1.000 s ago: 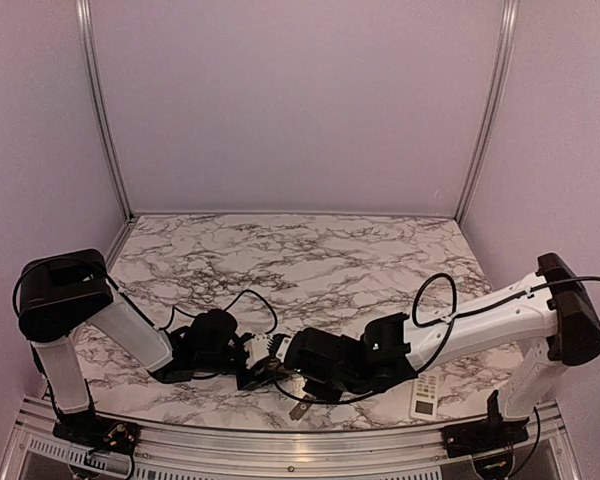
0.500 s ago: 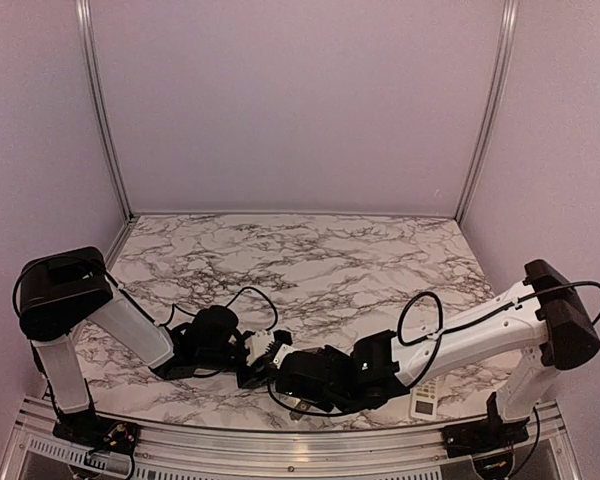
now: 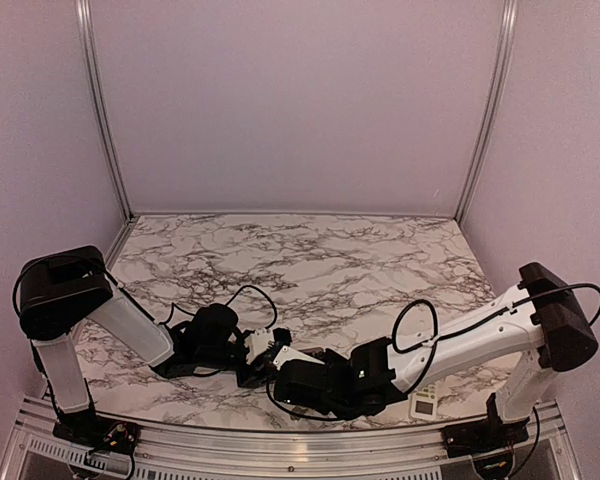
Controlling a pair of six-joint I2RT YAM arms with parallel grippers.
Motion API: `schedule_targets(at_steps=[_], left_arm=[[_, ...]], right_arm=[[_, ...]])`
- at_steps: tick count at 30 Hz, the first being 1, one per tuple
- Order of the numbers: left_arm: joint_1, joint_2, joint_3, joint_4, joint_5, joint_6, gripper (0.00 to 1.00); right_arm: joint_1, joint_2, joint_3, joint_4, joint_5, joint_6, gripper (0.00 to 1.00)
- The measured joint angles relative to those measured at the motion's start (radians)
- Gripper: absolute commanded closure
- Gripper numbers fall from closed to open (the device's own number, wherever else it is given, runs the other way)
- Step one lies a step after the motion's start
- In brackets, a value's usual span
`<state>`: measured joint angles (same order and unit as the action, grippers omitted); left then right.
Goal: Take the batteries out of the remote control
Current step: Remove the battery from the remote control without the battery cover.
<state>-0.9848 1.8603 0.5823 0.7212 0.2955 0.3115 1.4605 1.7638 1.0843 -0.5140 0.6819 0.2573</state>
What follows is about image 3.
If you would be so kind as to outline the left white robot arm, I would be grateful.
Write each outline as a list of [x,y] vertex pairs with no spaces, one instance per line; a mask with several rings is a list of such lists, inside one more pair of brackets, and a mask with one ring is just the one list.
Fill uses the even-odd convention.
[[91,411],[91,395],[71,332],[97,324],[130,349],[159,377],[202,377],[238,371],[265,351],[238,327],[228,305],[200,308],[173,327],[158,323],[108,272],[101,252],[85,246],[26,263],[12,302],[66,426],[86,445],[105,438],[106,423]]

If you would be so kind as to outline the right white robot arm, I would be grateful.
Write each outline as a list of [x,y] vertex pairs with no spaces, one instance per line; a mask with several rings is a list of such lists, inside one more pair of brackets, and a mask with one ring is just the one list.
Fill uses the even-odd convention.
[[520,281],[491,302],[446,324],[433,303],[417,299],[398,314],[390,335],[355,347],[344,358],[325,352],[317,362],[293,358],[265,387],[278,409],[310,412],[307,419],[336,422],[374,416],[409,400],[438,380],[517,353],[520,360],[490,402],[475,438],[495,448],[525,420],[554,378],[579,368],[598,351],[592,326],[576,292],[590,283],[568,284],[538,262],[519,270]]

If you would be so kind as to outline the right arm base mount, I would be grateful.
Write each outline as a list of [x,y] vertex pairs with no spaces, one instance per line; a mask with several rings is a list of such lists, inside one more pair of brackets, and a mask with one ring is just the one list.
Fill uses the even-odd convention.
[[441,430],[449,458],[488,453],[511,447],[529,438],[529,417],[505,423],[498,413],[495,393],[488,398],[486,408],[487,416],[481,420],[460,422]]

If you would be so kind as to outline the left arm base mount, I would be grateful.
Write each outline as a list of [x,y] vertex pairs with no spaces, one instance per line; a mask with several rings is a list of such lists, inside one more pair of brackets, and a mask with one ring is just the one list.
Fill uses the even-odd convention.
[[57,416],[53,428],[56,438],[86,446],[91,452],[115,452],[132,455],[138,442],[140,426],[127,420],[116,420],[97,414],[92,398],[85,409],[74,413],[63,411],[55,398],[52,406]]

